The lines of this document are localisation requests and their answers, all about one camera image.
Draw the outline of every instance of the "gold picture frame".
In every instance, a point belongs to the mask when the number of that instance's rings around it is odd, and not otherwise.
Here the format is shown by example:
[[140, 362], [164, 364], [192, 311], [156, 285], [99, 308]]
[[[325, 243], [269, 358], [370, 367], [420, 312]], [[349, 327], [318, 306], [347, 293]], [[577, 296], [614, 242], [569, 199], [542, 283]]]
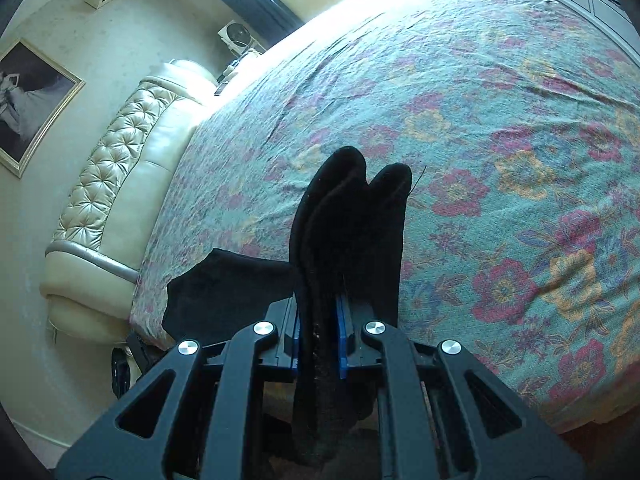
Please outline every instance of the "gold picture frame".
[[84, 81], [24, 39], [0, 57], [0, 162], [22, 177], [38, 145]]

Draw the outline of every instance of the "bed sheet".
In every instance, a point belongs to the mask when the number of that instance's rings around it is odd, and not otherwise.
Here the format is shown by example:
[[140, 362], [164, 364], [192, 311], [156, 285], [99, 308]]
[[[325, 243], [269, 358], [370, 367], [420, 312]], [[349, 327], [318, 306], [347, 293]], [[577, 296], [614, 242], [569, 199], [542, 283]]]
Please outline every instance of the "bed sheet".
[[424, 171], [411, 338], [459, 340], [558, 431], [637, 402], [640, 70], [599, 30], [553, 0], [346, 0], [242, 77], [146, 250], [130, 321], [149, 341], [172, 345], [166, 284], [213, 248], [286, 260], [306, 185], [351, 144], [370, 177]]

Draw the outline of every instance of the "bed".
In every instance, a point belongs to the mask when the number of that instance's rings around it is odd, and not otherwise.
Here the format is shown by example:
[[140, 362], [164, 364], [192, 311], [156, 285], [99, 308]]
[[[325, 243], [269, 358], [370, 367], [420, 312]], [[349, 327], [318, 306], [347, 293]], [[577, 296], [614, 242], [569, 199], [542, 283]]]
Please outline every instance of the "bed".
[[640, 70], [553, 0], [345, 0], [268, 51], [193, 135], [130, 317], [213, 248], [287, 259], [338, 147], [408, 164], [399, 323], [455, 338], [558, 431], [640, 386]]

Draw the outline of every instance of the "floral bedspread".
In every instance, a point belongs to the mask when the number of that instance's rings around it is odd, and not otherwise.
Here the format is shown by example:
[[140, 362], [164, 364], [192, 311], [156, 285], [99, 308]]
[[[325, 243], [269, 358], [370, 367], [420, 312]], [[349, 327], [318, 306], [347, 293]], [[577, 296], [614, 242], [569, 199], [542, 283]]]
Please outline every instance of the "floral bedspread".
[[553, 0], [346, 0], [262, 62], [182, 158], [140, 333], [173, 343], [166, 284], [213, 248], [286, 260], [306, 184], [351, 144], [417, 181], [411, 338], [461, 341], [559, 431], [638, 402], [640, 70], [612, 41]]

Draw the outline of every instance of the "pink flower pattern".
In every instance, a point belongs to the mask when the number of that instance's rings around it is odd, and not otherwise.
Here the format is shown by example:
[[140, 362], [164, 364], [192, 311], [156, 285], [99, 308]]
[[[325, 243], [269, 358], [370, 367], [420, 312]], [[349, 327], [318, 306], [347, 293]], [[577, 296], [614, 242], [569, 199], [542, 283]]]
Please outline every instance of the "pink flower pattern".
[[622, 162], [622, 143], [603, 124], [593, 123], [581, 129], [580, 138], [589, 146], [587, 153], [593, 160]]
[[575, 83], [559, 76], [545, 77], [542, 81], [542, 86], [559, 94], [575, 94], [579, 92]]
[[419, 114], [425, 110], [437, 110], [442, 104], [444, 95], [440, 92], [427, 92], [420, 94], [404, 108], [413, 114]]
[[492, 150], [502, 155], [513, 155], [519, 150], [531, 150], [531, 128], [512, 126], [491, 134]]
[[584, 56], [582, 60], [595, 75], [607, 78], [614, 77], [613, 70], [608, 64], [604, 63], [603, 60], [595, 56]]
[[362, 154], [367, 158], [387, 156], [393, 151], [399, 132], [388, 126], [372, 126], [360, 135]]
[[604, 376], [604, 346], [591, 339], [575, 355], [564, 355], [558, 363], [560, 381], [549, 390], [552, 400], [570, 403], [587, 394]]
[[488, 272], [478, 272], [473, 288], [480, 295], [480, 300], [471, 309], [474, 317], [487, 323], [505, 321], [508, 324], [522, 323], [537, 289], [522, 263], [510, 259], [503, 260]]
[[431, 210], [439, 216], [480, 216], [480, 199], [489, 188], [476, 180], [469, 170], [452, 170], [429, 184], [436, 197]]
[[479, 73], [484, 88], [495, 88], [498, 90], [511, 90], [518, 83], [518, 76], [507, 72], [505, 69], [496, 67], [482, 70]]
[[565, 254], [584, 249], [593, 254], [596, 239], [602, 234], [600, 219], [589, 211], [575, 210], [559, 218], [554, 237]]

